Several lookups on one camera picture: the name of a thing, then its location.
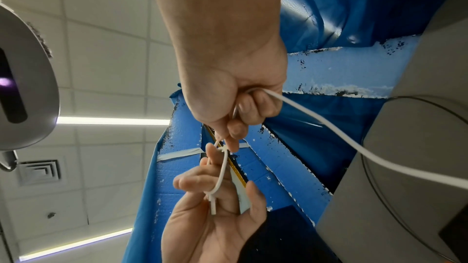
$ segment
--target fluorescent light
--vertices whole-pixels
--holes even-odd
[[[102,118],[59,116],[57,124],[111,125],[111,126],[168,126],[170,119]]]
[[[42,251],[42,252],[37,252],[37,253],[29,254],[29,255],[20,256],[19,261],[24,262],[24,261],[36,259],[36,258],[39,258],[39,257],[55,254],[55,253],[58,253],[58,252],[62,252],[62,251],[72,249],[74,247],[79,247],[79,246],[83,246],[83,245],[86,245],[86,244],[92,244],[92,243],[103,241],[103,240],[106,240],[106,239],[109,239],[109,238],[112,238],[112,237],[115,237],[115,236],[127,234],[127,233],[130,233],[132,231],[133,231],[133,228],[124,229],[124,230],[121,230],[121,231],[117,231],[117,232],[101,235],[101,236],[98,236],[98,237],[90,238],[90,239],[80,241],[80,242],[77,242],[77,243],[66,244],[66,245],[54,247],[54,248],[51,248],[51,249],[48,249],[48,250],[45,250],[45,251]]]

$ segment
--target ceiling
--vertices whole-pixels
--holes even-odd
[[[176,57],[154,0],[2,0],[53,52],[61,115],[169,119]],[[0,173],[20,254],[132,227],[165,127],[58,126],[20,161],[57,159],[59,184],[20,187]],[[48,219],[47,215],[56,215]],[[47,262],[120,262],[128,236]]]

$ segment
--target hand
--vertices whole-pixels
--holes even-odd
[[[215,187],[223,153],[213,144],[200,166],[174,179],[174,187],[186,191],[178,201],[164,228],[161,241],[164,263],[235,263],[245,242],[267,217],[265,196],[252,181],[246,186],[251,208],[240,215],[239,199],[231,174],[227,171],[216,197],[216,215],[204,191]]]
[[[279,36],[281,0],[157,0],[175,48],[182,89],[195,118],[229,150],[248,125],[275,116],[281,101],[252,87],[282,92],[287,55]],[[234,106],[239,116],[231,119]]]

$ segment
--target purple light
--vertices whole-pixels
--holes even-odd
[[[0,77],[0,86],[9,87],[13,85],[13,81],[8,78]]]

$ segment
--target ceiling vent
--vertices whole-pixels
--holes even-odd
[[[55,183],[60,180],[57,160],[20,162],[17,167],[20,186]]]

